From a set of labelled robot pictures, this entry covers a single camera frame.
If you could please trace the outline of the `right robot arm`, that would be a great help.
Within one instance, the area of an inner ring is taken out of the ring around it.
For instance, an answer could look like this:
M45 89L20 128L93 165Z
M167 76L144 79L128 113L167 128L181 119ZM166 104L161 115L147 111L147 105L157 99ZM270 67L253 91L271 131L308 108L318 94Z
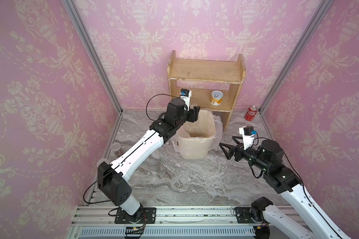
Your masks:
M219 144L226 158L236 162L246 160L250 167L259 168L259 176L294 208L307 227L281 212L266 197L251 204L250 214L254 222L273 225L291 239L349 238L309 194L299 174L283 164L284 150L276 141L265 139L255 149L252 136L234 136L232 139L234 145Z

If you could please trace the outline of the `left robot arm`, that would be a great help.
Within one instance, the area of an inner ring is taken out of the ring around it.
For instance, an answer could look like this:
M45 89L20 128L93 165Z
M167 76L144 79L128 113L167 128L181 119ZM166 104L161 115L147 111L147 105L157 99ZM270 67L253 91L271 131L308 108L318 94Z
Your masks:
M136 169L158 148L173 137L181 126L198 120L200 107L190 107L189 96L174 97L167 110L152 122L143 137L122 156L97 162L97 188L128 216L131 223L146 219L143 205L135 198L128 181Z

